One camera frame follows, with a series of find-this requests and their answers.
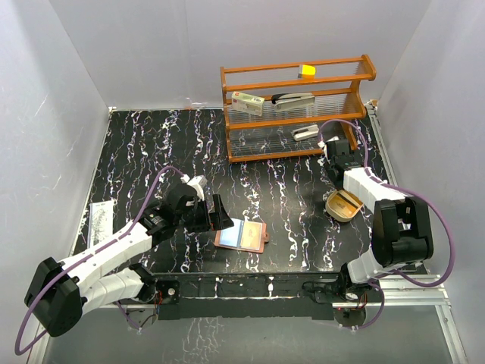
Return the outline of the pink leather card holder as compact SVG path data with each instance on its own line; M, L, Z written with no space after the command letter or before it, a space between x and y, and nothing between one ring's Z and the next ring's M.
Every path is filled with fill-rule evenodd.
M245 249L245 248L242 248L240 246L240 241L241 241L241 237L242 237L242 233L243 233L243 225L244 225L244 222L246 220L241 220L241 219L235 219L235 218L233 218L232 221L233 221L233 225L237 221L241 224L241 234L239 236L239 245L238 245L238 247L220 246L219 245L219 237L220 237L221 231L218 231L217 232L216 237L215 237L215 240L214 240L214 245L216 247L218 247L218 248L224 248L224 249L233 249L233 250L245 251L245 252L249 252L249 253L258 253L258 254L263 253L264 252L265 245L270 240L269 233L266 230L267 225L265 223L258 222L258 223L262 224L261 245L260 245L260 249L259 250L252 250L252 249Z

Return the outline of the gold VIP credit card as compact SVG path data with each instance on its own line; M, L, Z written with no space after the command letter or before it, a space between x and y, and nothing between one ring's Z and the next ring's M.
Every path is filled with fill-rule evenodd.
M261 245L262 224L245 221L240 246L245 249L259 250Z

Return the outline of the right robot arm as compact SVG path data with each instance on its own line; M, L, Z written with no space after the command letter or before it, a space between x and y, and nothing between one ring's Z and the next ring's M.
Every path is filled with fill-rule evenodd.
M368 250L340 269L333 294L357 300L370 289L369 280L433 255L427 203L384 186L356 158L346 140L322 143L327 176L335 190L325 211L339 222L351 221L361 208L373 215Z

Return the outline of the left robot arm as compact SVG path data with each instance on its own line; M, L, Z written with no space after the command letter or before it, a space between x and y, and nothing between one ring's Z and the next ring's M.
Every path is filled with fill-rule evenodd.
M109 303L152 300L157 285L147 269L132 265L119 273L113 270L171 239L178 229L205 233L233 227L219 195L213 196L214 208L208 208L201 182L194 177L176 185L120 231L75 256L40 262L24 302L46 332L59 337L85 314Z

